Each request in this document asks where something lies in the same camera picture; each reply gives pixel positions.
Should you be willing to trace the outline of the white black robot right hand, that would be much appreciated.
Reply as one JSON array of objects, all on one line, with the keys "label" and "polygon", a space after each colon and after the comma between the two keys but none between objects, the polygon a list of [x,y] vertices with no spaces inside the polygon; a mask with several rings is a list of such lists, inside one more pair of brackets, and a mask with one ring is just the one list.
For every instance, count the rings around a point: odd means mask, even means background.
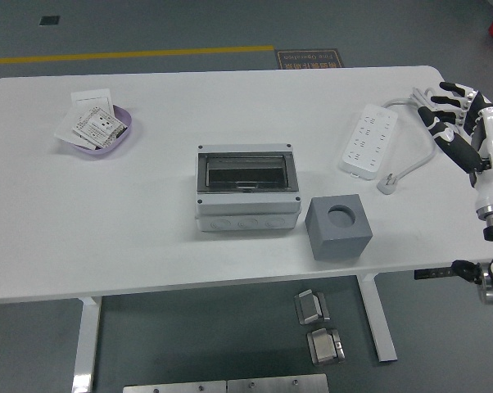
[{"label": "white black robot right hand", "polygon": [[421,106],[418,114],[436,145],[469,175],[477,192],[480,219],[493,214],[493,103],[474,88],[441,82],[448,94],[431,101],[445,108]]}]

